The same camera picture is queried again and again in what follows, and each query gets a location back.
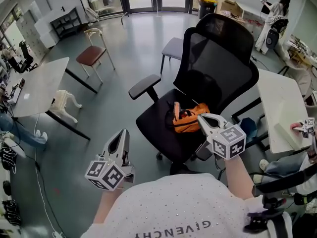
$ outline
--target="orange bag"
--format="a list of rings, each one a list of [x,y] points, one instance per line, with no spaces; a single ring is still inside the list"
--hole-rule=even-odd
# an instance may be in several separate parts
[[[205,103],[200,103],[193,109],[181,109],[179,102],[175,102],[173,113],[173,127],[177,133],[195,132],[200,129],[197,115],[209,113],[209,108]]]

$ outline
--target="black trash can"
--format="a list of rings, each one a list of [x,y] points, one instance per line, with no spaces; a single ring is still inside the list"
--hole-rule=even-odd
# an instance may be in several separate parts
[[[208,13],[213,13],[217,3],[212,1],[206,1],[206,0],[198,0],[200,9],[199,9],[199,19],[202,19],[203,16],[207,15]]]

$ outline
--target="gray stool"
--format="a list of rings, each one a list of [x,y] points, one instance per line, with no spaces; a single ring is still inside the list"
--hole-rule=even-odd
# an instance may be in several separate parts
[[[162,64],[160,66],[160,73],[162,74],[163,71],[163,65],[164,65],[164,59],[165,56],[169,57],[169,60],[171,58],[175,58],[177,60],[182,60],[183,55],[183,39],[179,38],[172,38],[164,47],[162,51]]]

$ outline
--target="white dress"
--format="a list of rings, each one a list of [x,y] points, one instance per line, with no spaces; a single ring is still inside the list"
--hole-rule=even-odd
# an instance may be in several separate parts
[[[248,212],[263,210],[262,196],[237,198],[210,174],[168,176],[128,189],[105,222],[92,224],[81,238],[274,237],[243,232]]]
[[[267,16],[267,19],[265,21],[265,24],[264,24],[264,27],[263,27],[263,30],[256,42],[256,49],[257,51],[260,52],[260,50],[262,50],[262,53],[263,54],[266,54],[267,51],[268,51],[268,48],[266,46],[266,35],[267,35],[267,32],[271,29],[271,26],[269,24],[269,20],[274,17],[274,16],[279,16],[279,15],[283,15],[283,5],[279,2],[275,2],[274,4],[271,5],[270,7],[270,12]]]

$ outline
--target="gray floor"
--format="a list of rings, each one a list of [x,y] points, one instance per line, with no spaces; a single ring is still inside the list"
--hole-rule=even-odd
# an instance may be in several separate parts
[[[96,26],[104,31],[116,70],[111,68],[107,56],[104,55],[102,65],[98,68],[104,83],[97,95],[82,87],[67,74],[64,75],[59,89],[73,93],[78,103],[83,105],[83,109],[79,110],[69,104],[66,110],[78,119],[77,128],[89,135],[92,140],[88,142],[46,114],[41,114],[37,128],[47,132],[49,142],[45,151],[38,151],[37,158],[48,198],[67,237],[80,237],[92,223],[101,191],[85,180],[84,173],[89,162],[101,152],[104,143],[115,132],[122,128],[130,132],[129,159],[137,170],[136,184],[168,175],[170,161],[166,158],[162,161],[156,160],[157,150],[145,139],[135,124],[136,118],[152,104],[152,101],[147,95],[133,101],[128,95],[128,90],[145,76],[159,74],[164,45],[172,37],[182,38],[185,30],[195,26],[197,22],[197,16],[183,13],[134,14],[124,18],[123,26],[120,18],[102,21]],[[102,45],[97,37],[93,38],[93,41]],[[51,50],[47,60],[70,57],[68,68],[81,78],[86,78],[75,58],[87,46],[88,42],[83,33],[69,37]],[[267,56],[254,53],[271,71],[278,72],[283,66],[273,52],[269,52]],[[162,81],[155,86],[159,96],[173,88],[172,83],[179,65],[178,60],[165,60]],[[87,82],[96,88],[99,87],[96,75],[92,75]],[[230,104],[223,112],[223,116],[229,119],[231,114],[258,96],[256,87],[252,88]],[[259,105],[244,116],[256,119],[261,113],[263,111]],[[37,117],[28,117],[20,121],[33,131]],[[34,157],[34,149],[23,143],[22,146],[29,156]],[[263,157],[273,160],[280,156],[273,156],[269,152],[265,156],[257,146],[253,146],[243,153],[242,157],[248,171],[251,172],[259,170],[258,163]],[[188,166],[200,172],[209,172],[215,176],[218,174],[213,158],[206,162],[189,162]],[[32,160],[18,158],[17,172],[12,176],[12,186],[14,198],[20,206],[25,237],[50,237],[52,229],[45,217]],[[48,213],[59,231],[49,209]]]

